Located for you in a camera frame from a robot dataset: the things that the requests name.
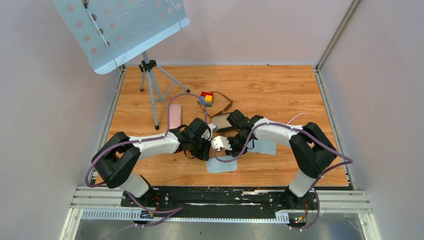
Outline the black glasses case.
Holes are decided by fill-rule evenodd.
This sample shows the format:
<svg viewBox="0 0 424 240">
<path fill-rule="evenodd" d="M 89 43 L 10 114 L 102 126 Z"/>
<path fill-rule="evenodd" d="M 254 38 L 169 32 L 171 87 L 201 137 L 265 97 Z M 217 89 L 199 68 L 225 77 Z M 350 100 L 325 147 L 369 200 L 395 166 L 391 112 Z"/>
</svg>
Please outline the black glasses case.
<svg viewBox="0 0 424 240">
<path fill-rule="evenodd" d="M 221 115 L 215 115 L 211 118 L 211 123 L 216 126 L 217 132 L 230 131 L 234 129 L 234 127 L 227 120 L 230 114 L 230 112 L 224 113 Z"/>
</svg>

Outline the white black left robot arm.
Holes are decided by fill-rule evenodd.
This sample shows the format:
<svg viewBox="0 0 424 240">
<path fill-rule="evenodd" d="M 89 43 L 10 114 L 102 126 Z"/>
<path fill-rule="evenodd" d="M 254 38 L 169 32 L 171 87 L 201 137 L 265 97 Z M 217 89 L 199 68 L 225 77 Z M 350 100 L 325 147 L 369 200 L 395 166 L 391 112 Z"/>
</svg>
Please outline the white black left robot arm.
<svg viewBox="0 0 424 240">
<path fill-rule="evenodd" d="M 120 188 L 133 195 L 140 206 L 146 207 L 152 203 L 153 193 L 149 190 L 149 183 L 133 171 L 136 163 L 145 158 L 180 152 L 208 161 L 216 128 L 213 123 L 195 118 L 189 125 L 151 136 L 134 137 L 117 132 L 92 158 L 91 166 L 108 188 Z"/>
</svg>

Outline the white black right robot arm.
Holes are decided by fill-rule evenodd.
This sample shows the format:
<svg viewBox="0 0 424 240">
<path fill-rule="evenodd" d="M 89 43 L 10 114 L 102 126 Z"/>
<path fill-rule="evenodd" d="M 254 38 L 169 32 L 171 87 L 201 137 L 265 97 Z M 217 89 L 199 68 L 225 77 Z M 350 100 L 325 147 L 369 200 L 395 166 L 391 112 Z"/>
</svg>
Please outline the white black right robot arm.
<svg viewBox="0 0 424 240">
<path fill-rule="evenodd" d="M 299 170 L 284 191 L 286 204 L 292 209 L 305 203 L 307 193 L 337 157 L 335 147 L 314 122 L 283 124 L 260 115 L 248 118 L 237 109 L 226 120 L 237 131 L 235 136 L 228 138 L 231 147 L 226 151 L 228 155 L 244 154 L 245 145 L 252 140 L 271 141 L 292 150 Z"/>
</svg>

